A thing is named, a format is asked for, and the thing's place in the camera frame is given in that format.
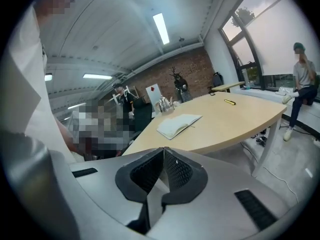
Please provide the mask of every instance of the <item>whiteboard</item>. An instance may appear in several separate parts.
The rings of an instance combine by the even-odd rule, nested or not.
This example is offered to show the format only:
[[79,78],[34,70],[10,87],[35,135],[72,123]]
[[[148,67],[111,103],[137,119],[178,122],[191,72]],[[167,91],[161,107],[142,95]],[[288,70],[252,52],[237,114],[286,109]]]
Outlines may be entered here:
[[145,89],[146,89],[146,93],[149,96],[150,102],[153,106],[155,113],[158,114],[160,111],[156,108],[156,103],[160,100],[162,96],[158,84],[156,83]]

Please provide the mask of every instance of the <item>vent slot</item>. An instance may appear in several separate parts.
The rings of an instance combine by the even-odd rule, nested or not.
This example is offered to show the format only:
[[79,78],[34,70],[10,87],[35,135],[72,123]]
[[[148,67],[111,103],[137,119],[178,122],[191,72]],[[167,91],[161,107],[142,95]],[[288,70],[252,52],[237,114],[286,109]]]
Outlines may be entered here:
[[276,217],[251,193],[250,190],[242,190],[234,193],[249,214],[260,231],[266,229],[277,221]]

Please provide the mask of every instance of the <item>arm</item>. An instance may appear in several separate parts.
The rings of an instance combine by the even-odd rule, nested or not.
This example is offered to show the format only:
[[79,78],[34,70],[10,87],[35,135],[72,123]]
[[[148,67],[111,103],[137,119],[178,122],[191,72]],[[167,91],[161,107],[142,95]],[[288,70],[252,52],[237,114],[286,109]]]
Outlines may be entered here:
[[301,85],[299,83],[299,76],[298,76],[298,72],[296,69],[296,65],[294,65],[293,67],[293,78],[294,78],[294,83],[295,83],[295,87],[300,90],[301,89]]
[[310,65],[308,63],[307,56],[304,54],[304,61],[305,61],[305,67],[306,70],[308,70],[308,75],[311,81],[314,81],[316,78],[316,70],[315,70],[315,65],[311,62]]
[[299,83],[298,77],[294,76],[294,81],[295,81],[295,87],[300,90],[301,89],[301,85]]
[[131,93],[127,94],[127,98],[128,98],[128,102],[131,104],[131,109],[132,109],[132,113],[134,112],[135,108],[134,108],[134,96]]
[[77,152],[78,152],[78,151],[77,151],[77,148],[76,148],[76,146],[74,145],[73,140],[72,140],[72,137],[70,137],[70,133],[68,132],[67,128],[66,128],[62,123],[60,123],[60,122],[56,119],[55,116],[54,116],[54,119],[55,119],[56,124],[58,125],[58,128],[59,128],[59,130],[60,130],[60,133],[61,133],[61,135],[62,135],[62,137],[63,137],[63,140],[64,140],[66,146],[68,147],[68,149],[69,149],[70,151],[73,151],[73,152],[76,152],[76,153],[77,153]]

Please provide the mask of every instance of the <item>red brick wall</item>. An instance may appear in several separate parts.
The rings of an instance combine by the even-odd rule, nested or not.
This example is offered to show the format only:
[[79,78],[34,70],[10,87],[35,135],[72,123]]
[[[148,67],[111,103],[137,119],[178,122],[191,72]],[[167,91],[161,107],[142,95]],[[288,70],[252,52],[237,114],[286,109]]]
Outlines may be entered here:
[[149,102],[149,96],[146,88],[154,84],[158,84],[161,94],[168,99],[173,97],[173,101],[177,100],[175,94],[175,84],[169,69],[176,67],[176,72],[187,81],[189,90],[193,98],[208,93],[208,87],[212,85],[214,70],[206,50],[201,47],[191,51],[178,54],[159,62],[156,65],[142,71],[123,83],[124,86],[135,86],[139,96],[144,96]]

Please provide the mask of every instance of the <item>yellow pen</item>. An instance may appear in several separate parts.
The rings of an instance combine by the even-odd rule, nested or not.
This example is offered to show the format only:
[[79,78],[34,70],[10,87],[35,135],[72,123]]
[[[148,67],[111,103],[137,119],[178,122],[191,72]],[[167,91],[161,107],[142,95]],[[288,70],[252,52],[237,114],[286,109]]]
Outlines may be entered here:
[[232,101],[232,100],[225,99],[224,101],[225,101],[226,103],[231,104],[231,105],[236,105],[236,103],[235,103],[234,101]]

